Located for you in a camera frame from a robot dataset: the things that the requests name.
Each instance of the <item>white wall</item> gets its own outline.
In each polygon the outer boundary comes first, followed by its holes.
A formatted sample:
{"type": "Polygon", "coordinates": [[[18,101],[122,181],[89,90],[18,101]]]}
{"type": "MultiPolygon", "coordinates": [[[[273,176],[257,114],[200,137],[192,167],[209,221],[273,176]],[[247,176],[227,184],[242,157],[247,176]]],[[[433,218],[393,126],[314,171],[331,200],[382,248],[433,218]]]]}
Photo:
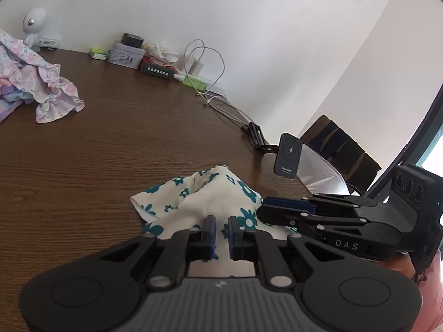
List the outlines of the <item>white wall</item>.
{"type": "Polygon", "coordinates": [[[441,0],[390,0],[300,135],[325,114],[388,167],[442,84],[442,31],[441,0]]]}
{"type": "MultiPolygon", "coordinates": [[[[226,61],[228,98],[266,138],[297,134],[338,81],[388,0],[2,0],[0,27],[17,38],[24,15],[44,7],[43,36],[62,48],[109,48],[128,31],[182,52],[196,37],[226,61]]],[[[216,77],[220,62],[202,74],[216,77]]]]}

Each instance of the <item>black box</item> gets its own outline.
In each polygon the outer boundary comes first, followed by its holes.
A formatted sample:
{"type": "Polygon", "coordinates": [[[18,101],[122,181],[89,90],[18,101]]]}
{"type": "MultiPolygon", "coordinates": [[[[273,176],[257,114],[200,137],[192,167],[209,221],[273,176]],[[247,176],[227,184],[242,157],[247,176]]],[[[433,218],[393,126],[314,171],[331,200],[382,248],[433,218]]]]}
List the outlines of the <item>black box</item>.
{"type": "Polygon", "coordinates": [[[170,80],[174,77],[173,70],[150,63],[149,57],[147,56],[143,57],[140,62],[139,70],[145,74],[161,77],[162,79],[170,80]]]}
{"type": "Polygon", "coordinates": [[[141,44],[143,43],[143,39],[140,36],[132,35],[132,33],[125,32],[125,34],[121,38],[121,42],[126,46],[140,48],[141,44]]]}

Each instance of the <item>transparent plastic bag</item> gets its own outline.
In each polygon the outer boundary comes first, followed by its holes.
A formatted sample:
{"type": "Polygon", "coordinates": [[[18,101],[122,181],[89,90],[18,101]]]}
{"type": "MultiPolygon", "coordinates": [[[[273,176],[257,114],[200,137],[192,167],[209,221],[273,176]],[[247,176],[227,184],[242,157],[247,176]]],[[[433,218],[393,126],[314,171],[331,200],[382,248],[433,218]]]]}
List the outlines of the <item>transparent plastic bag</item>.
{"type": "Polygon", "coordinates": [[[323,157],[303,145],[297,177],[311,193],[349,195],[342,175],[323,157]]]}

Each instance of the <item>brown tabletop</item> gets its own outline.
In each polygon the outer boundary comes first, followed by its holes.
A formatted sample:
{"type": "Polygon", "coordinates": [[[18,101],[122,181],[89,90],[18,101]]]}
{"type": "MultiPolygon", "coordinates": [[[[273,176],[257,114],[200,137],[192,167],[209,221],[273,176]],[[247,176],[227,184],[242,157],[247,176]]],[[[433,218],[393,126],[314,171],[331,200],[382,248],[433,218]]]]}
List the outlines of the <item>brown tabletop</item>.
{"type": "Polygon", "coordinates": [[[20,106],[0,125],[0,331],[27,330],[18,295],[34,275],[140,233],[129,197],[147,187],[223,164],[262,196],[308,195],[191,88],[85,53],[42,56],[86,106],[45,124],[20,106]]]}

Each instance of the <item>ribbed gray panel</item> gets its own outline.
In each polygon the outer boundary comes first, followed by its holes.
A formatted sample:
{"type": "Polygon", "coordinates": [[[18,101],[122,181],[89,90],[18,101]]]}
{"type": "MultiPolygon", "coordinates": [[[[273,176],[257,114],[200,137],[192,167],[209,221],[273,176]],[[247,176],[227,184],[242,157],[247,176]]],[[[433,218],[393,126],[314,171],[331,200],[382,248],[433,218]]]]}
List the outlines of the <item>ribbed gray panel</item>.
{"type": "Polygon", "coordinates": [[[148,296],[115,332],[324,332],[288,293],[258,278],[186,278],[173,291],[148,296]]]}

